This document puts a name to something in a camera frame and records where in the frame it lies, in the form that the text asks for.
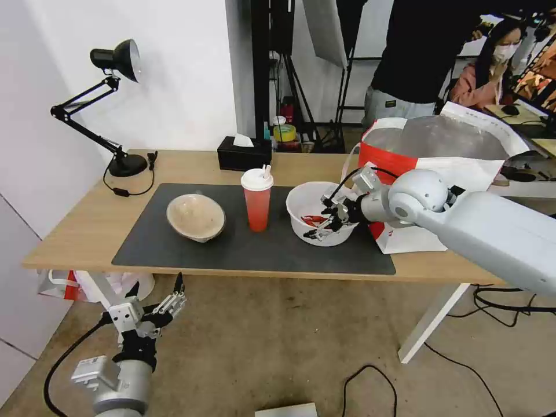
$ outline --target hand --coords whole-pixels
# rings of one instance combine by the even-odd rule
[[[482,32],[479,29],[475,29],[471,35],[472,41],[477,41],[482,38]]]
[[[498,82],[508,69],[508,62],[497,64],[494,68],[494,74],[492,74],[491,81]]]

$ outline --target white lid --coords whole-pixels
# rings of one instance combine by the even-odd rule
[[[242,187],[249,191],[264,191],[274,185],[271,174],[264,178],[265,169],[253,168],[242,175]]]
[[[272,119],[272,124],[274,126],[285,125],[286,118],[284,116],[275,116],[274,119]]]

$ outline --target black shirt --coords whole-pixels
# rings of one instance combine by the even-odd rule
[[[386,48],[371,86],[411,103],[433,103],[491,0],[394,0]]]

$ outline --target lamp base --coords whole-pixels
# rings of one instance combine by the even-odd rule
[[[108,165],[113,177],[131,177],[147,169],[147,160],[141,155],[126,155],[116,158]]]

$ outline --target red cup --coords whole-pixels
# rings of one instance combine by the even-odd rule
[[[268,224],[268,208],[270,205],[270,188],[264,191],[244,189],[247,219],[253,232],[266,230]]]
[[[247,220],[253,232],[262,232],[268,224],[268,210],[270,206],[270,190],[274,178],[270,175],[270,166],[255,168],[242,176],[242,187],[247,206]]]

